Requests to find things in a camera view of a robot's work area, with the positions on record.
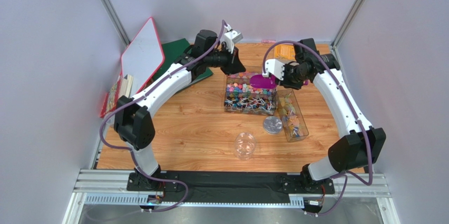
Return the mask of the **purple plastic scoop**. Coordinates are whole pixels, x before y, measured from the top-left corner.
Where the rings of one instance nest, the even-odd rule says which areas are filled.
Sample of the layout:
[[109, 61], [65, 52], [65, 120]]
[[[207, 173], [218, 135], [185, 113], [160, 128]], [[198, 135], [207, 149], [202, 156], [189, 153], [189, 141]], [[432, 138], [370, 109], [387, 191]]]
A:
[[276, 78], [273, 75], [264, 77], [262, 74], [256, 74], [250, 78], [250, 85], [258, 89], [275, 89], [277, 87]]

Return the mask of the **three-compartment clear candy box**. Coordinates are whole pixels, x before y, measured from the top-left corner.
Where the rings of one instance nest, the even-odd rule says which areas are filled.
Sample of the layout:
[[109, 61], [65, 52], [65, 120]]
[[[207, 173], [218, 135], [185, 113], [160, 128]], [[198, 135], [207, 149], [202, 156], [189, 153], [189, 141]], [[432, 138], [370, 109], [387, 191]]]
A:
[[225, 112], [274, 115], [277, 109], [276, 89], [256, 88], [250, 85], [251, 77], [261, 73], [257, 66], [247, 66], [246, 71], [226, 77], [223, 106]]

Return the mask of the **single clear candy box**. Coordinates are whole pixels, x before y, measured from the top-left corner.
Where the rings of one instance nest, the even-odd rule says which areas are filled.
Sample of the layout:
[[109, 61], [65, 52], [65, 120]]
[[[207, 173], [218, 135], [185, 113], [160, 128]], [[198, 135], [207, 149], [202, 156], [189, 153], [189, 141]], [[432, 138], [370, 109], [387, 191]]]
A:
[[287, 142], [302, 141], [309, 136], [304, 117], [293, 90], [277, 91], [277, 111]]

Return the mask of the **clear plastic jar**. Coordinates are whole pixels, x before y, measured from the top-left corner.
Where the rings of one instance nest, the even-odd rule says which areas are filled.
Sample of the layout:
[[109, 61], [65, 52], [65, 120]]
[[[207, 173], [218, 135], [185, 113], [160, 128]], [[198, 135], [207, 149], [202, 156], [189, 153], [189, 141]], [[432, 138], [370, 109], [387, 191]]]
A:
[[234, 141], [234, 153], [240, 160], [252, 158], [257, 146], [257, 141], [251, 133], [240, 133]]

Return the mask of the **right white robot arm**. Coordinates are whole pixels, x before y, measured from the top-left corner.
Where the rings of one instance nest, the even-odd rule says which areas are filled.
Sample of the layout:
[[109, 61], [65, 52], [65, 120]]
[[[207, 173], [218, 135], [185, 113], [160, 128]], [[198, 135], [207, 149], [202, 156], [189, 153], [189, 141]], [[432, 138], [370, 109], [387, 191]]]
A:
[[327, 156], [306, 165], [304, 173], [313, 182], [351, 174], [371, 185], [373, 165], [386, 140], [384, 129], [375, 128], [357, 106], [332, 54], [320, 55], [312, 38], [292, 44], [295, 61], [284, 64], [280, 85], [298, 90], [305, 80], [313, 83], [325, 99], [340, 137]]

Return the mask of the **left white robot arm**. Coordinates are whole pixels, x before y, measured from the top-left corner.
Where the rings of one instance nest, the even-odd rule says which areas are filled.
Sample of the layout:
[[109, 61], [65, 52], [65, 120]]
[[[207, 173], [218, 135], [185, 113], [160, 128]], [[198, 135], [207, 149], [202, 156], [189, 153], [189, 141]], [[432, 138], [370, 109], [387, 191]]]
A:
[[159, 171], [151, 146], [155, 137], [153, 117], [169, 98], [210, 67], [219, 68], [225, 75], [246, 70], [236, 48], [240, 40], [242, 33], [231, 28], [220, 37], [214, 31], [201, 30], [195, 42], [149, 87], [131, 98], [119, 98], [113, 127], [130, 150], [138, 173], [149, 177]]

